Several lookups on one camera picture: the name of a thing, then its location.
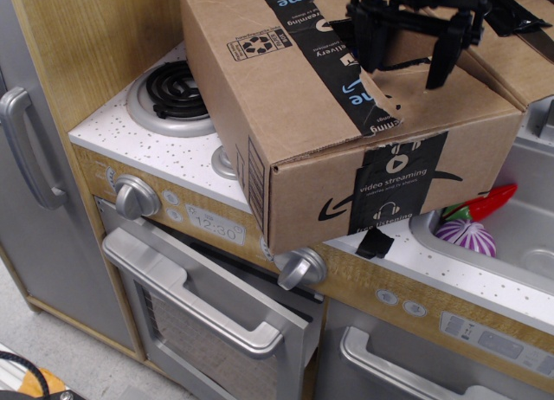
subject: refrigerator handle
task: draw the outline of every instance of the refrigerator handle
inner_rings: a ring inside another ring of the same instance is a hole
[[[454,393],[426,378],[392,364],[367,351],[370,335],[348,326],[340,341],[340,356],[348,365],[369,377],[409,393],[421,400],[509,400],[508,397],[480,385],[469,387],[463,395]]]
[[[31,104],[27,91],[21,87],[12,88],[0,99],[0,123],[19,171],[36,201],[46,210],[55,210],[68,200],[68,196],[63,190],[50,188],[36,161],[23,120]]]

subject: oven window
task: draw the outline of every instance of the oven window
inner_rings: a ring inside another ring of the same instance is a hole
[[[252,359],[187,313],[142,288],[154,335],[184,361],[244,400],[271,400],[277,393],[277,358]]]

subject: amazon box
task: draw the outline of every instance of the amazon box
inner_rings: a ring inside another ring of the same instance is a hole
[[[554,5],[549,0],[515,0],[534,16],[554,24]],[[451,17],[452,10],[430,10],[430,15]],[[462,54],[458,65],[475,78],[525,111],[534,101],[554,94],[554,27],[544,27],[538,34],[499,36],[484,23],[478,46]],[[540,51],[550,52],[547,60]]]
[[[182,0],[190,68],[276,254],[486,194],[521,111],[461,68],[369,76],[349,0]]]

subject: toy sink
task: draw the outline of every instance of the toy sink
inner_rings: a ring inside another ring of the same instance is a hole
[[[495,186],[517,184],[518,191],[506,205],[480,221],[496,241],[496,258],[436,238],[441,222],[437,211],[410,220],[416,240],[437,253],[554,294],[552,123],[554,99],[534,103],[497,178]]]

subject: silver burner ring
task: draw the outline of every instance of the silver burner ring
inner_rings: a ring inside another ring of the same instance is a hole
[[[235,171],[233,170],[233,166],[227,156],[227,153],[223,150],[223,146],[218,147],[211,156],[211,167],[214,168],[214,172],[220,177],[224,177],[232,181],[236,180]]]
[[[127,111],[137,124],[151,132],[174,138],[194,138],[216,132],[207,115],[203,119],[160,119],[153,109],[146,110],[143,104],[153,104],[143,89],[149,75],[145,73],[138,77],[127,94]]]

